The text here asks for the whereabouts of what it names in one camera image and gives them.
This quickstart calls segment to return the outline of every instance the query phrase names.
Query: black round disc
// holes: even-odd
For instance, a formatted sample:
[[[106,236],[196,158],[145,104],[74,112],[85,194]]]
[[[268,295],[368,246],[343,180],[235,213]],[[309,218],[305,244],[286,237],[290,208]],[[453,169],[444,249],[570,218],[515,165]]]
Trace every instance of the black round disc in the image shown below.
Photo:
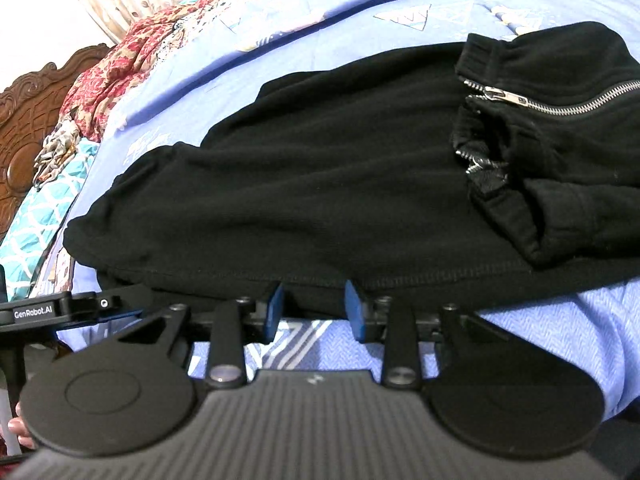
[[[104,355],[87,348],[27,383],[20,402],[38,442],[74,456],[123,454],[161,440],[189,416],[191,381],[157,349],[115,344]]]
[[[434,381],[430,403],[451,433],[490,454],[542,460],[584,448],[602,421],[598,385],[572,365],[540,365],[452,365]]]

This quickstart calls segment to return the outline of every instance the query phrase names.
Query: finger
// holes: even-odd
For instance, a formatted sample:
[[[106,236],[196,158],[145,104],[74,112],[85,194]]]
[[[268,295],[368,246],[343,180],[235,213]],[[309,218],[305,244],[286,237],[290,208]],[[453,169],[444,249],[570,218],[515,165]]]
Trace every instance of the finger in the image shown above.
[[[21,446],[28,447],[29,449],[36,449],[35,442],[28,436],[19,436],[18,442]]]
[[[29,430],[27,430],[27,427],[24,425],[24,421],[19,417],[12,418],[7,424],[7,427],[14,435],[31,436]]]

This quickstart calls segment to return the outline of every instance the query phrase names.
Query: zipper pull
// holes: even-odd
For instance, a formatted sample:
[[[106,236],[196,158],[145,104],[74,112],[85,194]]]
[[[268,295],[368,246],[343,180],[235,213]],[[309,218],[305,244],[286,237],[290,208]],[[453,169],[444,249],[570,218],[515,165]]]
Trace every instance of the zipper pull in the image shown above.
[[[514,94],[513,92],[507,92],[492,86],[485,86],[482,92],[491,101],[506,101],[508,103],[524,106],[525,108],[529,107],[529,100],[526,97]]]

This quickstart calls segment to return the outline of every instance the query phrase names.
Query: black device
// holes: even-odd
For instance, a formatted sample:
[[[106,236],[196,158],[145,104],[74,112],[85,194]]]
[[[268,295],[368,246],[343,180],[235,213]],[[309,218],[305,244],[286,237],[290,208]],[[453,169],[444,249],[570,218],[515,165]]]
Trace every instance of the black device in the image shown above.
[[[385,344],[381,384],[368,370],[259,370],[248,384],[243,345],[273,340],[284,297],[273,283],[192,311],[132,286],[0,305],[14,352],[2,369],[40,446],[10,478],[614,478],[584,451],[604,410],[594,380],[455,305],[417,315],[347,282],[354,337]],[[18,346],[125,314],[142,319],[22,388]],[[205,377],[189,378],[203,340]],[[422,378],[421,340],[435,343],[437,378]]]

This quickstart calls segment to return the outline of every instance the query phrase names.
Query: headboard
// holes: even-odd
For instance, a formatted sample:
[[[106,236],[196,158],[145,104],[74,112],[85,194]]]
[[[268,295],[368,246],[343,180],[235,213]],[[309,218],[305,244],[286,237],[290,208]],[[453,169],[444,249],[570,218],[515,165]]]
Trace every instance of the headboard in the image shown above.
[[[33,161],[78,75],[100,61],[105,44],[78,50],[61,69],[48,63],[20,76],[0,94],[0,241],[31,189]]]

